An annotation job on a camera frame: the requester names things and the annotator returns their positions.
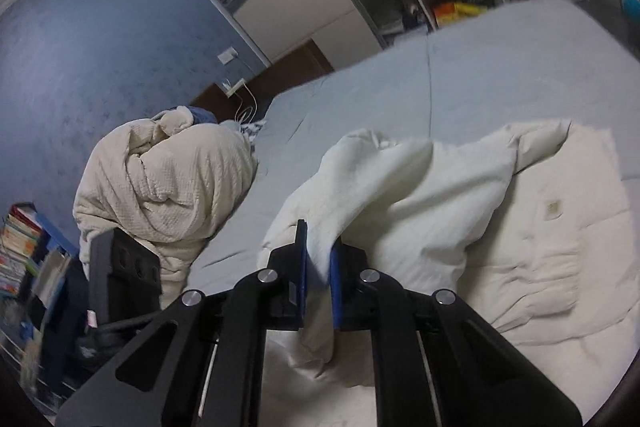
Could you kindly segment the white wall socket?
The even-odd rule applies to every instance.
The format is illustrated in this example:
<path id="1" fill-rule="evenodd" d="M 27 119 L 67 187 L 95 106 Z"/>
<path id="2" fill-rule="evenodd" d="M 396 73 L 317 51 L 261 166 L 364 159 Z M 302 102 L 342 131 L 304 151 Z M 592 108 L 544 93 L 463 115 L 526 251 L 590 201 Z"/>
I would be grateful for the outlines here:
<path id="1" fill-rule="evenodd" d="M 239 57 L 239 53 L 235 48 L 230 48 L 222 51 L 218 54 L 218 61 L 221 62 L 222 65 L 228 65 L 233 60 Z"/>

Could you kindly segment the brown wooden headboard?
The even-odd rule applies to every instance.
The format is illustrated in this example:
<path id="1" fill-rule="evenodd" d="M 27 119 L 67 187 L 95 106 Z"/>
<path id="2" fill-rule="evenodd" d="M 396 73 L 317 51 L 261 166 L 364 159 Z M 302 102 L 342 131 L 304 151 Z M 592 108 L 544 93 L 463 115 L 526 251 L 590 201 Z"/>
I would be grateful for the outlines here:
<path id="1" fill-rule="evenodd" d="M 265 113 L 279 94 L 334 72 L 334 68 L 312 41 L 285 54 L 248 82 L 258 102 L 258 115 Z M 228 100 L 224 89 L 212 84 L 191 102 L 192 106 L 208 110 L 218 121 L 234 117 L 235 104 Z"/>

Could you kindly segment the stack of books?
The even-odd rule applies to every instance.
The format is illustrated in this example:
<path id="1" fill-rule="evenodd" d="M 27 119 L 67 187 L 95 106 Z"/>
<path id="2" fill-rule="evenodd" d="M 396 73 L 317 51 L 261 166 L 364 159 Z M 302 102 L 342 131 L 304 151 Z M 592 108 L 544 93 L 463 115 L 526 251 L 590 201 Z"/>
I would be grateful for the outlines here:
<path id="1" fill-rule="evenodd" d="M 15 298 L 25 275 L 34 271 L 32 260 L 44 230 L 32 202 L 17 202 L 1 218 L 1 296 Z"/>

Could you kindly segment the light blue bed sheet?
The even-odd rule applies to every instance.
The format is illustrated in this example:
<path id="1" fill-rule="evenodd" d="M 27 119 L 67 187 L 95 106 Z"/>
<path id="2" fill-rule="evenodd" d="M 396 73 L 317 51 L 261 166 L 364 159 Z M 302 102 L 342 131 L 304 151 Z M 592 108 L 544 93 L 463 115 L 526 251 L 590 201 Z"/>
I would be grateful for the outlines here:
<path id="1" fill-rule="evenodd" d="M 186 283 L 216 294 L 252 272 L 285 199 L 352 130 L 463 144 L 552 118 L 610 130 L 623 184 L 638 195 L 638 57 L 600 15 L 566 0 L 506 4 L 288 90 L 257 133 L 250 191 Z"/>

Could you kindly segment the white puffer jacket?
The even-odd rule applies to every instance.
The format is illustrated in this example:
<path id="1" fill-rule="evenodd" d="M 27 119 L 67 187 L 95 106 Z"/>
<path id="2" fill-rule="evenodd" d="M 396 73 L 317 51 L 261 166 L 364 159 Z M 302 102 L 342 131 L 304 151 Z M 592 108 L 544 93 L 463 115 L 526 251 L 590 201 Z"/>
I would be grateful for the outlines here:
<path id="1" fill-rule="evenodd" d="M 291 141 L 262 162 L 189 285 L 209 294 L 230 288 L 292 242 L 298 220 L 309 228 L 309 323 L 268 339 L 266 426 L 374 422 L 368 338 L 331 327 L 337 239 L 405 288 L 457 291 L 584 418 L 638 349 L 636 231 L 608 130 L 544 120 L 463 145 L 367 129 L 329 150 Z"/>

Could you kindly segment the yellow orange bag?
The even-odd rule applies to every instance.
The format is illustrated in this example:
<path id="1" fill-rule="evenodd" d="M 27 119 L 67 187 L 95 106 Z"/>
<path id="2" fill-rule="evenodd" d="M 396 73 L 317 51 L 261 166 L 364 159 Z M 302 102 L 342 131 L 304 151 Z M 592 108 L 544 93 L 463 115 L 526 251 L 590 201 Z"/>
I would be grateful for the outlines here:
<path id="1" fill-rule="evenodd" d="M 488 7 L 463 2 L 445 2 L 433 9 L 436 24 L 439 28 L 446 27 L 467 18 L 478 17 L 488 11 Z"/>

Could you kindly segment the cream knitted blanket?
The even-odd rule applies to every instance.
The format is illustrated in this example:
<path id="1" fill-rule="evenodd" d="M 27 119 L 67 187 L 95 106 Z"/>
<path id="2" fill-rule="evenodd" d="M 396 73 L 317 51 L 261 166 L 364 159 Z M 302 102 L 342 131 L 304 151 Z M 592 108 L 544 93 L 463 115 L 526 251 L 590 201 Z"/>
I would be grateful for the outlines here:
<path id="1" fill-rule="evenodd" d="M 114 228 L 160 260 L 160 304 L 186 286 L 190 268 L 242 202 L 257 161 L 240 125 L 196 121 L 178 106 L 122 124 L 94 147 L 77 187 L 73 216 L 79 259 Z"/>

